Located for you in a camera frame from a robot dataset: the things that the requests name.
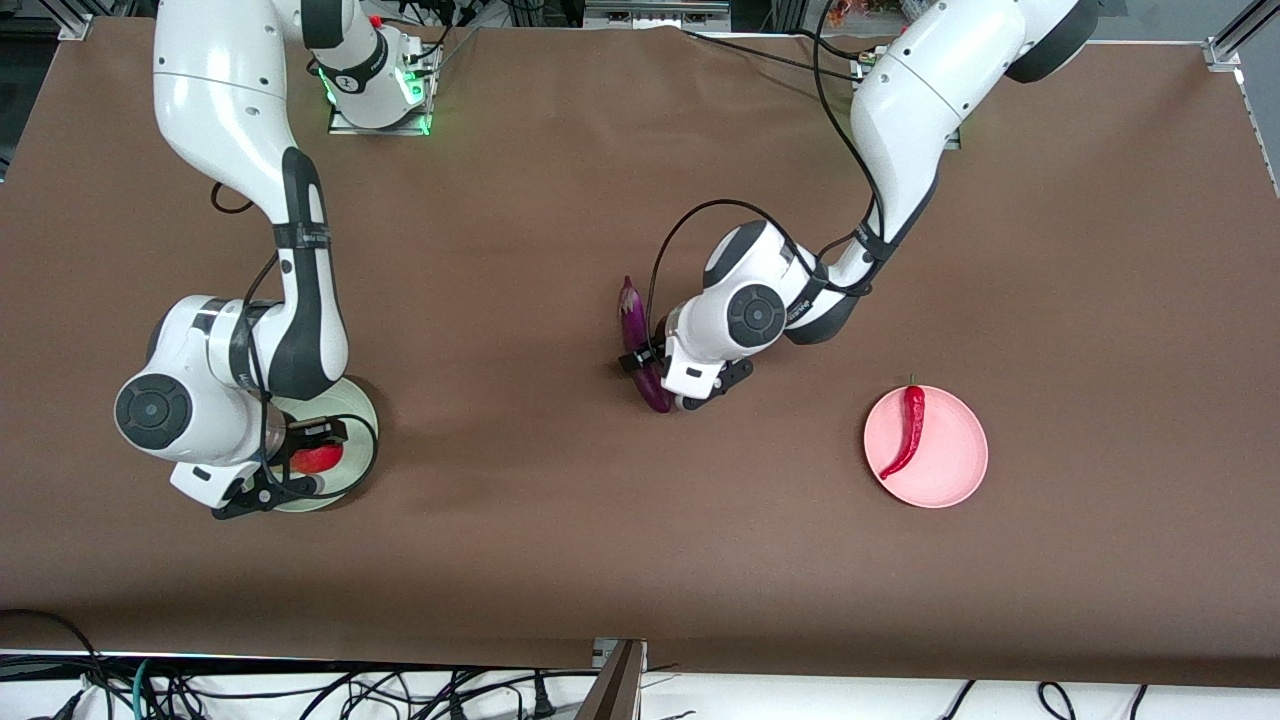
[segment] red chili pepper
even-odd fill
[[[902,413],[906,415],[906,442],[897,452],[897,459],[881,471],[881,479],[906,468],[920,447],[920,432],[924,430],[924,388],[916,384],[906,387],[902,393]]]

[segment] pink plate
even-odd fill
[[[915,457],[897,473],[881,480],[893,497],[918,507],[950,507],[978,489],[987,474],[987,434],[968,405],[945,389],[924,388],[924,428]],[[906,439],[902,393],[890,391],[879,398],[863,429],[867,462],[879,478],[897,457]]]

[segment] brown cloth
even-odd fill
[[[0,188],[3,605],[106,650],[580,666],[623,635],[686,670],[1280,685],[1280,205],[1197,47],[1002,82],[844,332],[676,416],[614,368],[622,277],[704,200],[809,247],[865,208],[805,70],[673,29],[481,31],[430,137],[329,137],[294,51],[383,456],[332,511],[218,523],[111,423],[166,309],[242,295],[273,247],[156,131],[151,31],[60,46]],[[657,311],[750,219],[689,223]],[[913,372],[987,430],[952,509],[863,459]],[[0,628],[33,644],[65,638]]]

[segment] cable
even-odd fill
[[[97,676],[97,679],[102,683],[102,687],[106,689],[108,693],[106,717],[108,720],[114,720],[115,703],[111,701],[110,676],[102,667],[101,655],[99,655],[97,650],[93,648],[93,644],[88,642],[88,637],[86,637],[84,633],[82,633],[81,629],[76,626],[74,623],[63,618],[61,615],[58,615],[56,612],[47,612],[45,610],[31,610],[27,607],[6,607],[4,610],[0,610],[0,618],[18,618],[18,616],[40,618],[42,620],[49,620],[51,623],[61,625],[63,628],[70,630],[73,635],[76,635],[76,639],[84,648],[84,652],[88,653],[88,660],[90,664],[92,665],[93,674]]]
[[[749,53],[751,55],[759,55],[760,58],[768,58],[769,60],[774,60],[777,63],[783,63],[783,64],[791,65],[794,68],[803,68],[805,70],[814,70],[817,73],[820,73],[820,74],[824,74],[824,76],[831,76],[831,77],[840,78],[840,79],[845,79],[845,81],[849,81],[849,82],[855,82],[855,83],[856,82],[861,82],[859,78],[855,78],[851,74],[837,73],[835,70],[828,70],[826,68],[818,68],[815,65],[808,65],[808,64],[801,63],[799,60],[792,60],[790,58],[782,58],[780,55],[773,55],[773,54],[765,53],[763,50],[756,50],[755,47],[748,47],[745,45],[737,45],[737,44],[733,44],[733,42],[728,42],[727,40],[721,40],[718,37],[710,37],[710,36],[707,36],[707,35],[698,35],[696,32],[690,31],[690,29],[682,29],[681,32],[684,32],[685,35],[687,35],[690,37],[696,37],[698,40],[703,40],[703,41],[710,42],[713,45],[722,45],[724,47],[732,47],[733,50],[740,50],[742,53]]]
[[[653,293],[654,293],[654,288],[658,284],[658,268],[662,265],[662,258],[667,254],[667,246],[671,245],[671,240],[673,237],[676,237],[676,233],[680,232],[680,228],[684,227],[684,224],[686,222],[689,222],[690,218],[692,218],[694,215],[696,215],[698,213],[701,213],[703,210],[705,210],[708,208],[714,208],[717,205],[732,205],[732,206],[736,206],[736,208],[745,208],[745,209],[755,213],[760,218],[764,218],[764,220],[768,222],[769,224],[772,224],[778,231],[778,234],[782,236],[782,243],[788,250],[791,250],[791,252],[795,255],[796,261],[799,261],[800,266],[804,268],[805,274],[808,274],[809,277],[813,277],[814,269],[813,269],[812,265],[809,265],[809,261],[805,260],[805,251],[803,251],[803,249],[799,245],[796,245],[796,242],[794,240],[791,240],[791,234],[787,233],[786,228],[783,228],[782,224],[778,223],[773,218],[773,215],[765,213],[759,206],[753,205],[750,202],[746,202],[744,200],[733,200],[733,199],[730,199],[730,197],[721,197],[718,200],[708,200],[707,202],[703,202],[701,205],[698,205],[692,210],[685,213],[685,215],[682,218],[680,218],[680,220],[676,222],[675,227],[671,228],[671,232],[667,233],[667,237],[662,241],[662,246],[658,247],[658,255],[653,259],[653,270],[649,273],[649,295],[648,295],[648,300],[645,300],[645,313],[650,313],[652,311],[652,307],[653,307]],[[845,237],[842,240],[836,241],[833,245],[838,245],[840,242],[844,242],[845,240],[849,240],[849,237],[852,237],[852,234],[850,234],[850,236],[847,236],[847,237]],[[851,296],[851,297],[860,297],[863,295],[867,295],[870,291],[869,287],[863,287],[863,288],[858,288],[858,287],[854,287],[854,286],[841,287],[841,286],[831,284],[829,282],[824,286],[824,290],[829,290],[832,292],[838,292],[841,295],[846,295],[846,296]],[[654,356],[657,356],[658,355],[658,350],[653,345],[654,327],[648,320],[649,319],[645,318],[645,329],[649,333],[649,352],[652,352]]]
[[[138,664],[138,671],[133,674],[133,720],[142,720],[142,678],[147,673],[151,659]]]
[[[1133,696],[1133,702],[1129,705],[1129,720],[1138,720],[1138,706],[1142,705],[1144,697],[1147,697],[1147,685],[1138,685],[1138,693]]]
[[[547,6],[547,0],[540,0],[538,5],[529,5],[529,6],[521,5],[518,3],[512,3],[512,0],[502,0],[502,4],[507,5],[513,10],[524,10],[525,13],[538,13]]]
[[[818,15],[818,28],[814,32],[814,35],[817,37],[822,37],[822,28],[827,23],[827,13],[831,12],[832,4],[835,4],[835,0],[827,0],[827,4],[822,9],[822,14]],[[872,199],[870,199],[870,202],[868,202],[868,205],[867,205],[867,213],[865,213],[865,218],[863,219],[863,222],[867,222],[867,218],[870,217],[872,208],[876,208],[879,234],[881,234],[881,237],[884,238],[884,242],[890,242],[890,241],[892,241],[892,238],[886,237],[887,233],[886,233],[886,228],[884,228],[884,205],[881,204],[881,202],[878,202],[878,199],[879,199],[881,193],[879,193],[879,187],[877,187],[877,184],[876,184],[876,178],[872,177],[870,170],[867,168],[867,161],[863,160],[861,154],[858,152],[858,147],[855,147],[854,146],[854,141],[849,138],[849,133],[845,132],[845,128],[842,128],[840,126],[840,122],[836,119],[836,114],[831,110],[831,102],[827,100],[827,91],[822,86],[822,76],[818,74],[818,69],[817,69],[818,68],[818,51],[820,49],[822,49],[822,45],[819,45],[818,42],[813,44],[813,64],[814,64],[813,83],[815,86],[815,90],[818,91],[818,102],[822,105],[822,111],[827,114],[827,119],[831,120],[831,127],[836,128],[836,135],[840,136],[840,140],[841,140],[841,142],[845,143],[845,147],[849,150],[849,154],[854,156],[854,160],[858,161],[858,167],[861,168],[863,174],[867,176],[867,184],[869,184],[870,188],[872,188]],[[872,277],[876,273],[876,270],[877,270],[877,266],[872,265],[870,270],[868,270],[867,277],[868,278]]]
[[[964,687],[960,688],[960,692],[956,694],[956,698],[951,701],[951,708],[947,710],[947,714],[940,717],[938,720],[955,720],[956,712],[960,712],[960,705],[964,703],[965,696],[969,694],[969,691],[972,691],[973,685],[977,683],[978,680],[965,680]]]
[[[453,26],[444,26],[444,32],[440,33],[440,38],[436,40],[435,42],[433,42],[430,47],[422,50],[417,55],[410,55],[408,61],[410,63],[416,63],[416,61],[421,60],[422,58],[426,58],[431,53],[435,53],[436,50],[439,50],[440,46],[444,45],[445,38],[449,37],[449,31],[452,31],[452,29],[453,29]]]
[[[221,192],[223,187],[225,187],[223,183],[215,182],[214,188],[209,191],[209,202],[211,202],[214,209],[216,209],[219,213],[227,213],[228,215],[239,215],[241,213],[253,206],[252,200],[246,200],[244,204],[241,205],[239,208],[224,206],[221,202],[218,201],[218,193]]]
[[[599,675],[599,670],[549,670],[549,671],[540,673],[540,675],[543,678],[594,678],[594,676]],[[442,701],[442,700],[453,700],[453,698],[457,698],[458,703],[463,703],[463,702],[475,700],[475,698],[477,698],[477,697],[480,697],[483,694],[486,694],[486,693],[497,692],[497,691],[500,691],[503,688],[509,688],[511,685],[517,685],[520,683],[527,683],[527,682],[532,680],[534,678],[535,678],[534,675],[522,675],[520,678],[512,678],[509,680],[502,680],[499,683],[493,683],[493,684],[489,684],[489,685],[483,685],[483,687],[474,688],[474,689],[470,689],[470,691],[466,691],[466,692],[462,692],[462,693],[460,693],[460,692],[457,692],[454,689],[454,692],[452,692],[447,698],[438,696],[436,701],[433,701],[433,703],[429,705],[428,707],[425,707],[424,710],[426,710],[426,711],[434,710],[435,705],[438,705],[439,701]],[[449,712],[449,707],[445,706],[445,707],[440,708],[439,712],[436,712],[435,715],[430,716],[426,720],[440,720],[442,717],[444,717],[445,715],[448,715],[448,712]],[[426,717],[426,715],[422,711],[420,711],[411,720],[422,720],[424,717]]]
[[[863,53],[865,53],[865,50],[858,50],[858,51],[852,51],[852,53],[846,51],[846,50],[841,50],[840,47],[836,47],[835,45],[827,42],[822,37],[819,37],[818,33],[815,33],[813,31],[808,31],[808,29],[805,29],[803,27],[788,29],[787,35],[800,35],[800,36],[808,37],[809,40],[817,42],[818,45],[822,45],[823,50],[826,50],[827,53],[831,53],[832,55],[840,58],[841,60],[856,60],[859,55],[861,55]]]
[[[262,382],[264,378],[262,363],[257,355],[257,342],[253,340],[253,328],[248,327],[248,311],[250,311],[250,304],[253,301],[253,295],[257,293],[259,286],[262,284],[262,279],[266,278],[266,274],[270,273],[271,268],[275,266],[276,260],[278,256],[276,254],[273,252],[271,258],[266,261],[265,265],[262,265],[262,269],[257,272],[257,277],[253,278],[253,282],[250,283],[248,286],[248,292],[244,293],[244,302],[241,306],[241,315],[236,320],[238,324],[242,324],[243,327],[243,331],[241,328],[237,328],[236,332],[244,332],[244,340],[248,347],[250,364],[253,368],[253,378],[255,382],[257,383],[257,391],[259,391],[257,397],[259,397],[259,405],[261,407],[261,413],[259,415],[259,464],[262,469],[262,474],[266,478],[266,482],[275,489],[280,491],[282,493],[292,496],[294,500],[330,500],[334,497],[342,497],[352,492],[361,484],[364,484],[364,482],[369,479],[369,475],[372,473],[374,464],[378,461],[378,448],[380,445],[378,433],[374,430],[374,425],[369,420],[358,415],[352,415],[349,413],[333,415],[333,418],[338,418],[342,420],[357,420],[358,423],[365,425],[365,428],[369,430],[369,436],[372,438],[372,450],[370,452],[369,465],[365,466],[365,470],[360,474],[358,478],[356,478],[356,482],[351,483],[349,486],[334,492],[320,492],[320,493],[300,492],[287,487],[289,482],[288,457],[285,457],[282,462],[283,473],[280,475],[280,479],[275,478],[275,473],[271,473],[271,468],[269,465],[270,459],[268,457],[268,451],[266,451],[266,421],[269,415],[269,406],[271,404],[271,392],[264,387],[266,383]]]
[[[1057,694],[1062,697],[1062,702],[1066,703],[1066,715],[1062,715],[1059,711],[1053,710],[1053,707],[1048,703],[1048,698],[1044,697],[1044,691],[1048,688],[1053,688],[1055,691],[1057,691]],[[1044,708],[1044,712],[1048,712],[1057,720],[1075,720],[1075,707],[1071,706],[1071,698],[1068,697],[1066,691],[1062,689],[1062,685],[1057,683],[1041,683],[1036,685],[1036,697],[1039,698],[1041,707]]]

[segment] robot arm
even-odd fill
[[[250,307],[211,296],[179,301],[116,398],[124,437],[177,462],[173,484],[215,509],[285,445],[285,419],[269,406],[264,447],[257,393],[310,400],[347,365],[324,192],[285,111],[287,40],[315,54],[352,123],[388,126],[421,102],[403,79],[416,38],[375,27],[357,0],[160,4],[152,58],[160,132],[187,163],[268,217],[284,288],[283,302]]]
[[[707,263],[701,295],[668,315],[662,386],[692,407],[727,389],[735,364],[781,336],[797,345],[833,337],[928,204],[946,138],[1002,74],[1048,76],[1096,23],[1093,0],[929,8],[854,94],[851,140],[877,191],[854,241],[826,266],[763,220],[730,232]]]

